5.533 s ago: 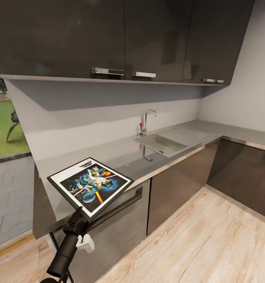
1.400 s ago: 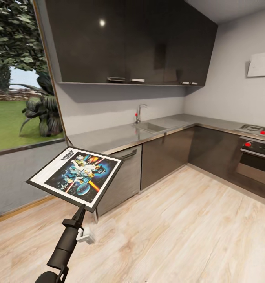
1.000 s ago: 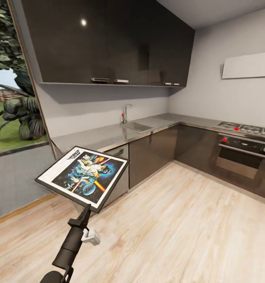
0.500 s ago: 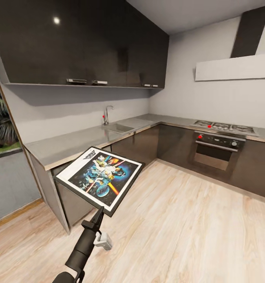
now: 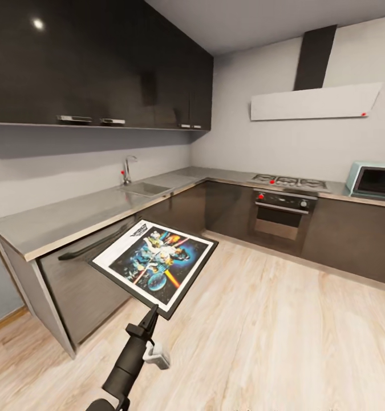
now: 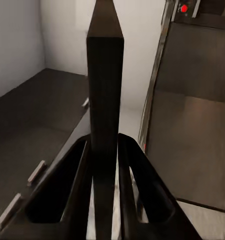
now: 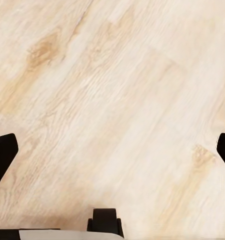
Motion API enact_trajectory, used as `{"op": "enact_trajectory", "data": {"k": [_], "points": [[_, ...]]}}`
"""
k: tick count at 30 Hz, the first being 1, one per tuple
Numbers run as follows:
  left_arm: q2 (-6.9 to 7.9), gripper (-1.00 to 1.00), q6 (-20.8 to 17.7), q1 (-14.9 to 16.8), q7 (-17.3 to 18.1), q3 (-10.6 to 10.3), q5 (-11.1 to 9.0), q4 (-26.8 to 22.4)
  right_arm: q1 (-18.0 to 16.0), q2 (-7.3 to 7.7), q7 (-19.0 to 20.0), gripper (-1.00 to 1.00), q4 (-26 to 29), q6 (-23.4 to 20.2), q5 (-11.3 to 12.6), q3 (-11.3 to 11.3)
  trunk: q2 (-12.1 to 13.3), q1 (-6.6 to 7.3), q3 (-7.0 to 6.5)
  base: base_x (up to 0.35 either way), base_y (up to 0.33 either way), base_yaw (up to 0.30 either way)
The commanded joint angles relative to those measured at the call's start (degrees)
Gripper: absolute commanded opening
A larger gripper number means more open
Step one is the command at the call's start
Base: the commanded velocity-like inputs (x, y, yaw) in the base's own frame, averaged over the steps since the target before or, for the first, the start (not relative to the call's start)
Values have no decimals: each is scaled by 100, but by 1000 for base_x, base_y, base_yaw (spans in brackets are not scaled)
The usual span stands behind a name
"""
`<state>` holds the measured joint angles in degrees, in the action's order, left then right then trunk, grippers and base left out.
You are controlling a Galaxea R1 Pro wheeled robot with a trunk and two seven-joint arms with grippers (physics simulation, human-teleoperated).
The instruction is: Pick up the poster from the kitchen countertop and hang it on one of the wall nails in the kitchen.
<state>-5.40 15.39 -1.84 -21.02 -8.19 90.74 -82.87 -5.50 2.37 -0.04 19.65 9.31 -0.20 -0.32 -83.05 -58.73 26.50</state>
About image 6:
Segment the poster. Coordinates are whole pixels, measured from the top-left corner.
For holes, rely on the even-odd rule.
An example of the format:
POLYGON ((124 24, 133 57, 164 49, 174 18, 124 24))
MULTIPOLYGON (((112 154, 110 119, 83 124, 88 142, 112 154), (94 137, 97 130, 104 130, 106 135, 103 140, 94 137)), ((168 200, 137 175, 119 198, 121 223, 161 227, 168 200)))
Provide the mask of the poster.
POLYGON ((111 240, 125 38, 114 0, 96 0, 86 37, 96 240, 111 240))

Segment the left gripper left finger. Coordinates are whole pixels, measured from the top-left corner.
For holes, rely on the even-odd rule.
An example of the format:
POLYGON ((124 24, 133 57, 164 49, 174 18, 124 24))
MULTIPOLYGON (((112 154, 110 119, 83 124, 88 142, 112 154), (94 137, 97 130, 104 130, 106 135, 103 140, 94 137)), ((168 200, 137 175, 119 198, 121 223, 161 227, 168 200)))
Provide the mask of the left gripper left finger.
POLYGON ((0 240, 87 240, 91 134, 79 137, 1 230, 0 240))

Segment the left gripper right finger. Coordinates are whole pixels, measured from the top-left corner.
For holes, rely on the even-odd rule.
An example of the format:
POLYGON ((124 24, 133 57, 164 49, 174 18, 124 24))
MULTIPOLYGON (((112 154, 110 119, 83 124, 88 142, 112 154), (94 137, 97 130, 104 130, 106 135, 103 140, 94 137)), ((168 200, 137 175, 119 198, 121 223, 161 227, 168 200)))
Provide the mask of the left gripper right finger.
POLYGON ((202 240, 139 144, 118 132, 121 240, 202 240), (149 223, 139 222, 131 171, 149 223))

